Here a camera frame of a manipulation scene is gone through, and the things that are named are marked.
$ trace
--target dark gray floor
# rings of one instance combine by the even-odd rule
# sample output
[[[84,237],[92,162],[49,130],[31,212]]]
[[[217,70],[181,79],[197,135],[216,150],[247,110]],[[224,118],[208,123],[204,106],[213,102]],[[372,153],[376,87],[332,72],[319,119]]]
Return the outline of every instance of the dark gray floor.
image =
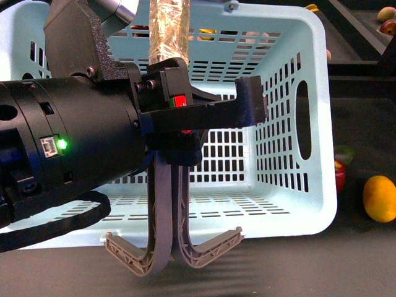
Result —
[[[396,296],[396,221],[365,214],[365,180],[396,181],[396,106],[388,99],[332,99],[335,144],[357,150],[324,232],[247,239],[200,270],[170,262],[139,279],[103,247],[0,254],[0,296]]]

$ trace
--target apple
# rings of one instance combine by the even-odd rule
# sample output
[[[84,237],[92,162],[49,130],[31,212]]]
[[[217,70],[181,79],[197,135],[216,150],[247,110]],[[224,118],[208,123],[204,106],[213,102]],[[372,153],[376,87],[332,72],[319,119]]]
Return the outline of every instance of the apple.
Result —
[[[334,160],[335,187],[339,193],[345,185],[345,166],[340,161]]]
[[[396,20],[387,20],[379,28],[379,31],[383,34],[395,36],[396,35]]]

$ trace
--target mango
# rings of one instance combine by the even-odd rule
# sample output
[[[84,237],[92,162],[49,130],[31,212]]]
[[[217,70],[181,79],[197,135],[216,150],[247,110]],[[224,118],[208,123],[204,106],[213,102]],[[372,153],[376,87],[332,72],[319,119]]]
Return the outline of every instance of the mango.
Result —
[[[383,23],[386,22],[387,20],[393,19],[395,15],[396,15],[396,8],[387,6],[378,12],[377,20]]]

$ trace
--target gray gripper finger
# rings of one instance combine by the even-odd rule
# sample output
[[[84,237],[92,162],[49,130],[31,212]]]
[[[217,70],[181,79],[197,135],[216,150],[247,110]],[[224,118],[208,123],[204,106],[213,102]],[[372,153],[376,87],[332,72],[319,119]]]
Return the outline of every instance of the gray gripper finger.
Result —
[[[148,171],[148,245],[146,251],[120,236],[106,234],[106,249],[138,277],[162,271],[172,247],[171,166],[156,152]]]
[[[242,228],[237,227],[198,246],[192,245],[189,235],[189,168],[186,166],[172,166],[172,204],[172,256],[178,262],[201,268],[242,241]]]

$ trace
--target wrapped cylinder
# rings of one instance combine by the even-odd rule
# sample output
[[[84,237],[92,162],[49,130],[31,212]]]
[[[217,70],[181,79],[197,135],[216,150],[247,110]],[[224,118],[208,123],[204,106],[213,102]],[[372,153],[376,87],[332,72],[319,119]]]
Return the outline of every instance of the wrapped cylinder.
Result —
[[[150,64],[180,57],[188,65],[190,0],[151,0]]]

